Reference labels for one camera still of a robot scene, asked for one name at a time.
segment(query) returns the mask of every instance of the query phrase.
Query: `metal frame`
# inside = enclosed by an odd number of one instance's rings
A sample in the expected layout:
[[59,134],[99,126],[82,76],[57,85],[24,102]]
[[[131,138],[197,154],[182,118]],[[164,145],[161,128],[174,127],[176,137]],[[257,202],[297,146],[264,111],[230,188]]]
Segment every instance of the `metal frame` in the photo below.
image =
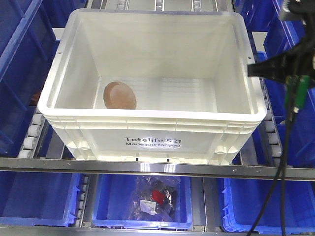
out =
[[[0,158],[0,170],[91,174],[148,174],[255,179],[273,179],[273,176],[277,172],[276,167],[266,166],[187,165],[18,158]],[[286,179],[315,181],[315,170],[304,168],[288,168],[286,172]]]
[[1,236],[246,236],[246,233],[185,232],[161,230],[120,230],[96,228],[61,228],[61,227],[1,227]]
[[[233,9],[232,0],[201,0],[212,2],[214,11]],[[104,8],[107,0],[89,0],[87,8]],[[0,158],[0,171],[89,173],[89,188],[84,198],[81,219],[73,227],[18,227],[0,225],[1,236],[245,236],[245,233],[225,233],[220,228],[220,209],[216,181],[211,177],[273,179],[277,168],[259,166],[252,139],[240,152],[242,165],[189,165],[177,163],[106,162],[63,159],[64,145],[53,136],[49,158]],[[193,228],[190,231],[103,229],[92,224],[97,174],[135,174],[190,176],[192,189]],[[314,169],[288,168],[287,180],[315,181]]]

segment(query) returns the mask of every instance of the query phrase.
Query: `blue plastic bin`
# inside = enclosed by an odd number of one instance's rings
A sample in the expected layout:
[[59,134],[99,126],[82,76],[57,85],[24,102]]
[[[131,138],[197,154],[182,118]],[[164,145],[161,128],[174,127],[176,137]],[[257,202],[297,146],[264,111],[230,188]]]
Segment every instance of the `blue plastic bin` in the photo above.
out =
[[0,56],[32,0],[2,0],[0,7]]
[[[227,232],[249,231],[272,181],[219,179],[222,225]],[[315,231],[315,197],[310,182],[287,181],[285,200],[286,233]],[[281,234],[280,184],[255,230],[261,234]]]
[[264,42],[267,57],[273,57],[292,48],[305,34],[301,21],[279,20],[283,0],[273,0],[272,2],[275,14]]
[[80,174],[0,172],[0,224],[69,226]]
[[87,0],[43,0],[52,27],[64,28],[72,11],[84,8]]
[[268,31],[275,14],[272,0],[234,0],[234,5],[243,16],[247,31]]
[[29,3],[0,57],[0,155],[17,156],[31,120],[32,95],[41,91],[52,63],[55,36],[42,0],[9,2],[8,9],[14,2]]
[[136,176],[101,175],[98,180],[92,223],[101,227],[126,229],[189,229],[191,197],[189,177],[181,177],[174,222],[126,220],[130,197],[135,190]]

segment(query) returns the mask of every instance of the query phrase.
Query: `plastic bag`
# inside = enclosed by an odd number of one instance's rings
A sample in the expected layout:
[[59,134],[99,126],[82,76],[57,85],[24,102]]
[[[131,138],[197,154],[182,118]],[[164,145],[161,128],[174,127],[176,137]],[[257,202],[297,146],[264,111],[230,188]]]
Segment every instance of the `plastic bag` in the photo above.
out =
[[179,177],[138,176],[128,219],[173,222],[180,182]]

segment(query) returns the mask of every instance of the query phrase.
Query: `brown egg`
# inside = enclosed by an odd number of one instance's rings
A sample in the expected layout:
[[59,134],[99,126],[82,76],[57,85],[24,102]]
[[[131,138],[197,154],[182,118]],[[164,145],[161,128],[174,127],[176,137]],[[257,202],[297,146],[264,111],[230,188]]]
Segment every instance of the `brown egg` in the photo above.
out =
[[103,98],[108,109],[135,109],[137,106],[134,92],[123,82],[109,83],[104,89]]

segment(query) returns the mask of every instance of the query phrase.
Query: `black wire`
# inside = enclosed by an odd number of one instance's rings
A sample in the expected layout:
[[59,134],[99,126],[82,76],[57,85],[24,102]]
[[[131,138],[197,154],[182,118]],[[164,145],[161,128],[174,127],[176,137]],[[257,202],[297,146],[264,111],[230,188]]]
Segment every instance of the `black wire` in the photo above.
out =
[[265,201],[264,201],[264,203],[263,203],[263,205],[262,205],[262,207],[261,207],[261,209],[260,209],[260,212],[259,212],[259,214],[258,214],[258,216],[257,216],[257,218],[256,218],[256,220],[255,220],[255,222],[253,223],[251,229],[250,229],[249,232],[247,233],[247,236],[252,235],[252,233],[254,232],[256,226],[259,224],[260,219],[262,218],[262,216],[263,216],[263,214],[264,214],[264,212],[265,212],[265,209],[266,209],[266,207],[267,207],[267,204],[268,204],[268,202],[269,202],[269,199],[270,199],[270,197],[271,197],[273,191],[275,190],[275,188],[276,188],[276,186],[277,186],[278,178],[279,178],[279,176],[280,176],[280,174],[281,174],[281,172],[282,172],[282,166],[283,166],[283,165],[282,165],[282,162],[283,162],[283,159],[280,160],[280,164],[279,164],[279,166],[278,166],[277,173],[276,173],[276,175],[274,176],[274,178],[273,178],[273,180],[272,180],[272,184],[271,184],[271,187],[270,187],[270,189],[269,189],[269,191],[268,191],[268,194],[267,194],[267,196],[266,196],[266,198],[265,198]]
[[260,212],[255,220],[255,222],[253,223],[250,231],[247,233],[247,236],[250,236],[256,226],[258,225],[258,223],[260,222],[267,204],[270,200],[270,197],[273,193],[273,191],[275,190],[277,184],[278,184],[278,179],[281,175],[281,199],[280,199],[280,218],[281,218],[281,232],[282,235],[285,236],[285,210],[284,210],[284,205],[285,205],[285,201],[284,201],[284,197],[285,197],[285,173],[286,173],[286,163],[287,163],[287,156],[288,156],[288,149],[289,149],[289,140],[290,140],[290,133],[291,133],[291,129],[294,123],[294,117],[295,117],[295,113],[293,111],[294,109],[294,105],[295,105],[295,93],[296,93],[296,89],[297,86],[293,86],[293,88],[291,89],[290,93],[289,93],[289,101],[288,101],[288,106],[287,106],[287,116],[285,119],[285,124],[286,124],[286,131],[285,131],[285,141],[284,141],[284,147],[283,147],[283,154],[280,160],[280,164],[278,166],[277,172],[272,180],[272,184],[271,187],[268,191],[268,194],[265,198],[265,201],[260,209]]
[[292,111],[294,108],[294,103],[291,104],[291,109],[289,108],[287,111],[287,117],[285,119],[285,140],[284,140],[284,148],[283,148],[283,166],[282,166],[282,175],[281,175],[281,195],[280,195],[280,219],[281,219],[281,232],[282,235],[285,236],[285,173],[287,166],[287,156],[290,142],[290,133],[292,130],[292,126],[294,123],[295,113]]

